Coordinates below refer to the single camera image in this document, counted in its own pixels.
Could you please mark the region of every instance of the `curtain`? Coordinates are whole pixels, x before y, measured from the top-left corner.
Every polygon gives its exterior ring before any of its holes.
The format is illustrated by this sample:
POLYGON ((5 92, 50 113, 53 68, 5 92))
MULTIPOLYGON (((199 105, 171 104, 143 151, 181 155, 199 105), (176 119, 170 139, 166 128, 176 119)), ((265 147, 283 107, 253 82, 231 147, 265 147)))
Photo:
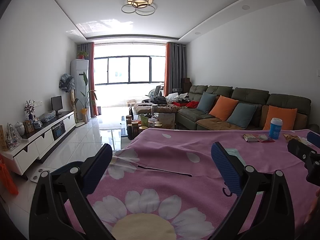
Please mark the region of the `curtain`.
POLYGON ((181 88, 181 79, 186 76, 186 47, 183 44, 168 42, 165 54, 164 96, 171 94, 174 88, 181 88))
MULTIPOLYGON (((81 44, 80 51, 85 51, 86 53, 88 53, 88 56, 84 57, 84 59, 89 60, 89 70, 88 70, 89 90, 94 90, 94 80, 93 80, 94 42, 81 44)), ((90 98, 90 114, 93 117, 98 115, 96 99, 92 93, 90 93, 89 98, 90 98)))

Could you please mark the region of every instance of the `pink blanket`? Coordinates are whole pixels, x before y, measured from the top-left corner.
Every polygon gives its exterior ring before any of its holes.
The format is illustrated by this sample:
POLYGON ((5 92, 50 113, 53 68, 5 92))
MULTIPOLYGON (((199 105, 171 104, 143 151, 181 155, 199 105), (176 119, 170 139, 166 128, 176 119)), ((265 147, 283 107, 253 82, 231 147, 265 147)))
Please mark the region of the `pink blanket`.
MULTIPOLYGON (((282 131, 302 138, 308 132, 282 131)), ((317 190, 305 179, 304 163, 287 151, 282 134, 272 143, 248 143, 242 138, 243 133, 148 129, 115 153, 105 176, 87 199, 117 240, 207 239, 236 199, 211 158, 211 146, 219 141, 244 165, 265 173, 283 171, 291 192, 296 228, 302 225, 317 190)), ((261 197, 257 194, 241 231, 250 227, 261 197)), ((66 202, 65 207, 75 229, 82 231, 70 203, 66 202)))

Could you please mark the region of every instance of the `screw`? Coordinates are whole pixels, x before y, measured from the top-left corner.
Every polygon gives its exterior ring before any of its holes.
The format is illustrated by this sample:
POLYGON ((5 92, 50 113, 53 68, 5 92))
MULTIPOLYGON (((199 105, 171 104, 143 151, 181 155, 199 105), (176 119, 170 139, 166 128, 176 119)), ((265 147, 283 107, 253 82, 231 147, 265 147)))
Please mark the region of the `screw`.
POLYGON ((76 174, 78 171, 79 171, 78 167, 73 167, 70 169, 70 173, 72 173, 72 174, 76 174))
POLYGON ((49 174, 49 173, 48 173, 47 171, 44 171, 44 172, 41 173, 41 177, 44 178, 44 177, 48 176, 48 174, 49 174))
POLYGON ((279 177, 283 176, 283 172, 282 171, 276 171, 276 175, 278 175, 279 177))
POLYGON ((252 166, 246 166, 245 170, 247 172, 254 172, 254 168, 252 166))

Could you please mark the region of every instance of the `white cabinet drawer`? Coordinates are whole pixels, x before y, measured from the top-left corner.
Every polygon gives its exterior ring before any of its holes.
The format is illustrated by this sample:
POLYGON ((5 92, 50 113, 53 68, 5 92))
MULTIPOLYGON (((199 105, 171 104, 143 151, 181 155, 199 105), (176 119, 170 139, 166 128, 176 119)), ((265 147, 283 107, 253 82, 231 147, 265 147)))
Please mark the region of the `white cabinet drawer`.
POLYGON ((64 123, 64 128, 66 129, 66 131, 68 131, 70 127, 76 123, 74 114, 68 116, 66 119, 63 119, 63 123, 64 123))
POLYGON ((38 156, 39 152, 36 143, 33 141, 28 145, 27 152, 22 150, 15 156, 15 158, 18 161, 22 172, 25 172, 38 156))
POLYGON ((48 130, 44 133, 44 138, 40 136, 35 140, 36 146, 38 148, 39 154, 41 154, 45 149, 47 149, 50 144, 54 142, 52 130, 48 130))

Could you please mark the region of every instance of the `white tile floor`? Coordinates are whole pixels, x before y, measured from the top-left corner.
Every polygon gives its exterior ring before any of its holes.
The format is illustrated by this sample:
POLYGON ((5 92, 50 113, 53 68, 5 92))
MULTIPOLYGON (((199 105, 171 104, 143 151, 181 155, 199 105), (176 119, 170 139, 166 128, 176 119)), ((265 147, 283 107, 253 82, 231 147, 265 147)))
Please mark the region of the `white tile floor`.
MULTIPOLYGON (((39 167, 47 167, 49 170, 57 169, 66 163, 73 161, 84 161, 94 156, 104 143, 111 145, 114 151, 120 150, 130 143, 127 138, 121 140, 121 117, 127 115, 128 107, 102 108, 102 115, 92 118, 87 124, 76 128, 45 160, 43 164, 33 163, 26 171, 28 178, 32 176, 39 167)), ((12 178, 18 187, 19 194, 13 196, 6 190, 0 189, 0 195, 5 200, 5 209, 9 217, 29 239, 29 213, 36 189, 36 183, 30 180, 25 181, 14 174, 12 178)))

